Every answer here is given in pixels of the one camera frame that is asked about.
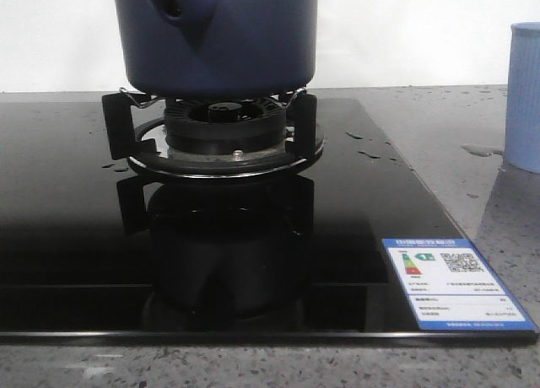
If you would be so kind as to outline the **light blue ribbed cup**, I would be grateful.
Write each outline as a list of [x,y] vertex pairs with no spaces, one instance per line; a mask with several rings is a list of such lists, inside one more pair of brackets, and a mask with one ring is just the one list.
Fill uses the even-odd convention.
[[511,26],[505,161],[539,171],[539,23]]

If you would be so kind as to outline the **black right gas burner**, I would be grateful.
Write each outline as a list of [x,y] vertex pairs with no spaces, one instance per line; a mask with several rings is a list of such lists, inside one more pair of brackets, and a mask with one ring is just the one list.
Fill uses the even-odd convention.
[[302,171],[321,156],[317,98],[306,89],[236,100],[163,98],[163,115],[135,126],[132,108],[159,102],[120,89],[102,98],[111,157],[165,179],[235,179]]

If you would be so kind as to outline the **blue white energy label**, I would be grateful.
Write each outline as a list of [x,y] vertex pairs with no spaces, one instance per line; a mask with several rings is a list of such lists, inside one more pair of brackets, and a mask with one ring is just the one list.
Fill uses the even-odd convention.
[[382,241],[424,331],[537,327],[468,239]]

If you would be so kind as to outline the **dark blue saucepan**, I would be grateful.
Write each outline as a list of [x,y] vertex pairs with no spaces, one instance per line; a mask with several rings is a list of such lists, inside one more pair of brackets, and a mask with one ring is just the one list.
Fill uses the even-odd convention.
[[248,98],[308,84],[317,0],[115,0],[127,79],[147,94]]

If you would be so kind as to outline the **black glass gas stove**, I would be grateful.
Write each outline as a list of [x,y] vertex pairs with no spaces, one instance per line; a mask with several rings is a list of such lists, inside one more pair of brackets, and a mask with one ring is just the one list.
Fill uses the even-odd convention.
[[168,182],[113,162],[97,102],[1,109],[1,339],[520,345],[419,328],[384,239],[466,239],[356,100],[298,175]]

